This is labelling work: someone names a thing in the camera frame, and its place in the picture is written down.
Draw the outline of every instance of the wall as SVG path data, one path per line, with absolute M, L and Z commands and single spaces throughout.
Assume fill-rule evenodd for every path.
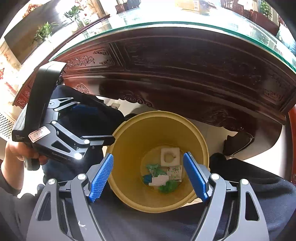
M 19 23 L 19 21 L 22 20 L 22 17 L 24 15 L 24 13 L 27 11 L 29 4 L 45 4 L 47 2 L 49 2 L 50 0 L 24 0 L 24 2 L 28 2 L 26 3 L 13 17 L 13 19 L 10 21 L 10 23 L 8 24 L 7 28 L 5 29 L 1 39 L 0 39 L 0 43 L 2 43 L 4 41 L 4 36 L 15 26 Z
M 272 21 L 273 21 L 277 26 L 279 26 L 279 14 L 278 14 L 274 9 L 272 9 Z
M 110 16 L 117 14 L 115 6 L 118 4 L 116 0 L 100 0 L 100 2 L 106 14 L 110 14 Z
M 52 33 L 55 33 L 71 22 L 56 9 L 56 6 L 61 1 L 65 0 L 51 0 L 37 7 L 5 35 L 7 45 L 21 64 L 38 46 L 37 42 L 34 42 L 34 36 L 38 28 L 46 22 L 56 22 L 58 25 L 55 25 L 52 29 Z

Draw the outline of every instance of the red decoration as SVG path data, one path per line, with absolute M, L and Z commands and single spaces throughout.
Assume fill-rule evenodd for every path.
M 29 4 L 27 11 L 23 15 L 23 18 L 28 16 L 30 12 L 34 11 L 37 7 L 41 6 L 42 4 Z
M 17 91 L 8 82 L 5 82 L 5 85 L 9 88 L 11 93 L 13 93 L 15 96 L 17 95 Z
M 4 74 L 4 68 L 0 69 L 0 80 L 3 79 L 3 74 Z

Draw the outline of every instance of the white label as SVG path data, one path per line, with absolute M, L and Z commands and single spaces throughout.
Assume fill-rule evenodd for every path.
M 39 139 L 41 139 L 42 137 L 47 136 L 49 133 L 50 133 L 50 130 L 46 126 L 44 126 L 38 129 L 37 131 L 30 133 L 29 138 L 34 143 Z
M 170 180 L 182 180 L 182 166 L 174 166 L 167 168 L 167 175 Z

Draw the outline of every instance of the finger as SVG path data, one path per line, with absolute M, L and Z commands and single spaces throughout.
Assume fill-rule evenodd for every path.
M 48 158 L 46 156 L 43 156 L 43 155 L 39 156 L 40 165 L 45 165 L 47 161 L 48 161 Z
M 11 142 L 9 144 L 10 150 L 17 157 L 24 156 L 27 158 L 38 158 L 39 153 L 36 152 L 33 148 L 28 147 L 25 143 L 22 142 Z
M 20 161 L 24 161 L 25 160 L 25 158 L 23 156 L 17 156 L 16 158 L 19 159 Z

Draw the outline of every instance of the blue plastic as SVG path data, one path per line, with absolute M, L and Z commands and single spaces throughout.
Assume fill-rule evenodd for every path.
M 73 106 L 71 110 L 77 115 L 98 115 L 99 113 L 98 108 L 81 104 Z
M 148 175 L 145 175 L 143 176 L 143 182 L 148 185 L 149 183 L 152 182 L 152 175 L 151 174 L 148 174 Z
M 183 156 L 183 165 L 197 197 L 206 202 L 209 199 L 206 182 L 188 153 Z
M 101 166 L 100 170 L 98 171 L 96 177 L 91 183 L 91 192 L 89 194 L 89 200 L 94 202 L 97 198 L 101 196 L 101 193 L 105 187 L 105 184 L 110 176 L 110 173 L 113 169 L 114 158 L 113 155 L 110 154 L 103 165 Z

